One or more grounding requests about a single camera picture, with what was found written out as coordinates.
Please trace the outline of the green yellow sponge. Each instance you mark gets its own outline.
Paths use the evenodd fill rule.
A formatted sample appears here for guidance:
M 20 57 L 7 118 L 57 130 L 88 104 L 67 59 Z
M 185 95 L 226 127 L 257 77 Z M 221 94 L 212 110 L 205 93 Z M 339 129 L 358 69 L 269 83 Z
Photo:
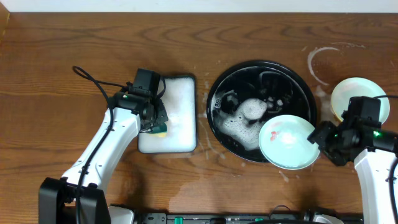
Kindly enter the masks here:
M 165 123 L 160 123 L 157 126 L 154 126 L 150 131 L 149 134 L 153 134 L 160 138 L 164 138 L 167 135 L 167 125 Z

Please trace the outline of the yellow plate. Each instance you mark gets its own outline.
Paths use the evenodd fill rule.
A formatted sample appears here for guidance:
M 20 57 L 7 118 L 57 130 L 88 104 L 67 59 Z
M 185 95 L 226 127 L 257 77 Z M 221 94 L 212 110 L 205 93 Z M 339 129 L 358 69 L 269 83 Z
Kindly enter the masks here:
M 333 119 L 334 119 L 335 121 L 338 121 L 339 123 L 341 123 L 341 122 L 342 122 L 342 119 L 341 119 L 341 118 L 339 117 L 339 115 L 336 113 L 336 111 L 335 111 L 335 109 L 334 109 L 332 103 L 330 103 L 330 110 L 331 110 L 331 113 L 332 113 L 332 115 L 333 115 Z

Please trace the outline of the mint green plate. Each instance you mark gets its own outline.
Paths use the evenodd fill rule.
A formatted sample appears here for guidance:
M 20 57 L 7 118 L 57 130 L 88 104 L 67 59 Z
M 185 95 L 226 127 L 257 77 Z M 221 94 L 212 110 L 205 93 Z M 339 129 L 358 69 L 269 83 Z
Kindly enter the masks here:
M 339 121 L 341 115 L 348 109 L 349 99 L 353 96 L 375 97 L 386 95 L 385 91 L 376 83 L 365 78 L 347 78 L 333 89 L 331 94 L 331 109 Z
M 273 165 L 287 170 L 300 170 L 319 157 L 318 144 L 308 136 L 315 130 L 307 120 L 293 115 L 280 115 L 267 121 L 259 133 L 259 148 Z

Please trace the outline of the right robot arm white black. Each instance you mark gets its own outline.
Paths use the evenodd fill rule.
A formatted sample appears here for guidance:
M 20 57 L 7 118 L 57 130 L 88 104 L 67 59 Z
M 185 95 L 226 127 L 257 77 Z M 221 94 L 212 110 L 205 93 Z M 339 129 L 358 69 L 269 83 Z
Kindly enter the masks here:
M 352 162 L 365 223 L 397 223 L 397 134 L 366 123 L 324 121 L 308 141 L 336 166 Z

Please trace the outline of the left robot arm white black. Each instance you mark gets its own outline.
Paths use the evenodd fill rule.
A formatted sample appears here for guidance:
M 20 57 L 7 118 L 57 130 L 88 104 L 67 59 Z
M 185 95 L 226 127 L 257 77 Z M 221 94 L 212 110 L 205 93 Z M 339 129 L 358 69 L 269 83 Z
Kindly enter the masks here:
M 140 133 L 162 129 L 168 120 L 161 94 L 119 91 L 107 99 L 99 130 L 60 179 L 39 189 L 39 223 L 133 223 L 134 212 L 108 205 L 105 191 L 121 156 Z

